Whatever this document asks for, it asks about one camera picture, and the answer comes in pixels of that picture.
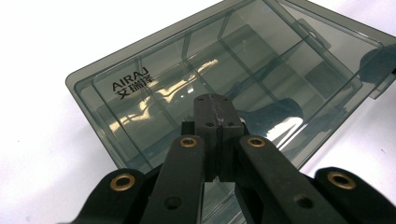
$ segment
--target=white background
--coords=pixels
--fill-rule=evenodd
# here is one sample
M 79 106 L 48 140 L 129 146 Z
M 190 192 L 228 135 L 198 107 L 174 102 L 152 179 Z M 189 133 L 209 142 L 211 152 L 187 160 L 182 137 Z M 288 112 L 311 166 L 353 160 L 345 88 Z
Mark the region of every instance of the white background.
M 3 79 L 0 88 L 3 105 L 0 109 L 0 223 L 71 221 L 99 180 L 116 169 L 64 85 L 66 77 L 217 2 L 41 0 L 0 3 Z M 396 35 L 395 1 L 313 2 Z M 392 85 L 389 92 L 396 94 L 395 89 Z M 361 107 L 360 116 L 351 118 L 349 126 L 366 122 L 365 114 L 368 118 L 376 115 L 373 108 L 378 107 L 378 101 L 369 99 L 367 102 Z M 381 106 L 382 111 L 395 117 L 394 103 Z M 383 123 L 386 122 L 376 120 L 372 125 L 384 130 Z M 394 133 L 391 126 L 387 126 L 386 131 Z M 373 139 L 374 135 L 369 134 L 367 138 Z M 385 150 L 393 155 L 387 155 L 386 160 L 394 160 L 392 147 L 395 145 L 393 140 L 386 146 Z M 307 173 L 312 174 L 320 165 L 340 164 L 339 156 L 334 156 L 330 147 L 323 151 L 326 152 L 318 154 L 314 162 L 306 166 Z M 369 159 L 357 162 L 360 153 L 355 153 L 347 154 L 348 158 L 355 159 L 353 172 L 366 173 L 365 164 Z M 381 163 L 372 162 L 375 167 L 382 167 Z M 393 188 L 394 176 L 380 180 L 380 186 Z M 384 191 L 392 197 L 391 191 Z

